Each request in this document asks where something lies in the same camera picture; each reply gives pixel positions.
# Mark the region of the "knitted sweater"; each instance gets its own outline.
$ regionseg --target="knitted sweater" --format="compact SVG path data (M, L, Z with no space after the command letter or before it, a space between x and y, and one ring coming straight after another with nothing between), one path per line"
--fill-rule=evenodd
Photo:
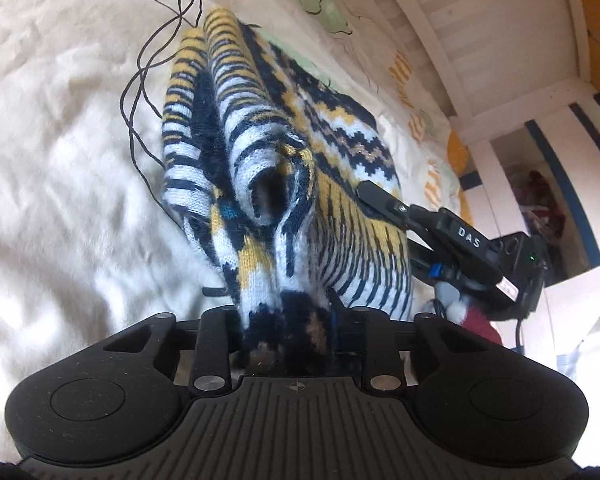
M251 361L319 362L330 287L410 318L406 235L355 195L371 180L399 196L373 116L228 10L185 34L162 140L164 201L222 272Z

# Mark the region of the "metal screw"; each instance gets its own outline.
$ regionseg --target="metal screw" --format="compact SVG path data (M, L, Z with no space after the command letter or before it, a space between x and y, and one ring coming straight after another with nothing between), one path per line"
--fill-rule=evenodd
M371 379L371 387L384 392L400 388L400 379L392 375L376 375Z
M224 386L224 379L217 375L202 375L193 382L193 385L203 392L212 392Z

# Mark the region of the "white sticker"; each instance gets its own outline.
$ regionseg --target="white sticker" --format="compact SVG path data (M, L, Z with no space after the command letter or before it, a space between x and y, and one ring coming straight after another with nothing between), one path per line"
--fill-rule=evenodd
M511 283L507 278L503 278L500 283L496 285L502 292L504 292L511 301L516 301L518 297L518 288Z

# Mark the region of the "knit fabric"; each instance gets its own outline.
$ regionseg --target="knit fabric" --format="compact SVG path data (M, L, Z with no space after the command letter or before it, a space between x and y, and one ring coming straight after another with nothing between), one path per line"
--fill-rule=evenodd
M355 195L371 180L399 196L373 116L228 10L183 38L162 140L164 201L222 272L252 358L319 361L330 287L410 318L406 235Z

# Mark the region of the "printed pattern on fabric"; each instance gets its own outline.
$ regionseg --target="printed pattern on fabric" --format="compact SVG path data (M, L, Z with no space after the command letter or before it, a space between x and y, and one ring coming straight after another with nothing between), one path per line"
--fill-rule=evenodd
M371 180L399 196L375 119L228 10L183 38L162 140L164 201L224 275L251 360L319 363L330 287L410 317L406 235L355 195Z

